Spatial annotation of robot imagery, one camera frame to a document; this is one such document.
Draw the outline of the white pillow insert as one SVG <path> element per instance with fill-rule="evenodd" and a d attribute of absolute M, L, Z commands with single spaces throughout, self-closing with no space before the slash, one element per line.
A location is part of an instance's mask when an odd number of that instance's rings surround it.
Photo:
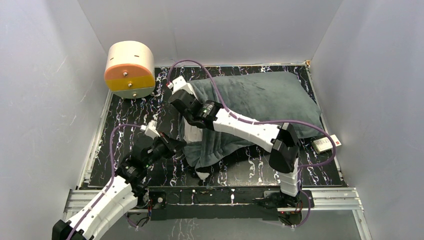
<path fill-rule="evenodd" d="M 203 139 L 203 130 L 190 125 L 188 121 L 184 118 L 184 134 L 183 139 L 186 141 L 187 144 L 195 143 L 195 142 L 201 142 Z"/>

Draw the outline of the cream and orange cylindrical container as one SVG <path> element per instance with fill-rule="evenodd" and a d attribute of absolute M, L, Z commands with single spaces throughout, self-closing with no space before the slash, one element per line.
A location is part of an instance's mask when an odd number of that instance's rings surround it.
<path fill-rule="evenodd" d="M 113 44 L 108 50 L 104 81 L 118 97 L 137 99 L 149 96 L 156 88 L 152 51 L 133 40 Z"/>

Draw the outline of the zebra and grey pillowcase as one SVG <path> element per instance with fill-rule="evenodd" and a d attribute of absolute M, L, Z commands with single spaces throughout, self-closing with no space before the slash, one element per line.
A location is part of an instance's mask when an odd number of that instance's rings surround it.
<path fill-rule="evenodd" d="M 322 127 L 321 110 L 290 72 L 262 72 L 247 75 L 214 77 L 226 106 L 233 112 L 259 122 L 297 120 Z M 178 133 L 184 136 L 184 118 L 179 117 Z M 202 130 L 202 140 L 187 144 L 183 149 L 186 161 L 195 176 L 205 180 L 210 166 L 236 150 L 252 143 L 237 136 Z"/>

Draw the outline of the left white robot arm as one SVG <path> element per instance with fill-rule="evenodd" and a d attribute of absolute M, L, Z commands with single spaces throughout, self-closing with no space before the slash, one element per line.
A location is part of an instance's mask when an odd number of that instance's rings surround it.
<path fill-rule="evenodd" d="M 147 206 L 150 198 L 143 180 L 148 169 L 161 159 L 171 159 L 186 144 L 160 132 L 151 146 L 134 145 L 106 186 L 82 210 L 67 221 L 55 223 L 51 238 L 99 240 L 129 210 Z"/>

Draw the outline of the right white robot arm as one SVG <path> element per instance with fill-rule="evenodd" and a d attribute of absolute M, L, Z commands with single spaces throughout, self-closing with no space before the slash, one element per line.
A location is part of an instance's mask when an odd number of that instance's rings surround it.
<path fill-rule="evenodd" d="M 258 204 L 266 208 L 297 207 L 302 195 L 298 173 L 300 143 L 293 125 L 289 123 L 256 124 L 231 115 L 221 103 L 206 100 L 201 103 L 188 90 L 172 93 L 169 103 L 190 126 L 230 134 L 258 145 L 269 153 L 268 163 L 280 179 L 280 190 L 265 191 Z"/>

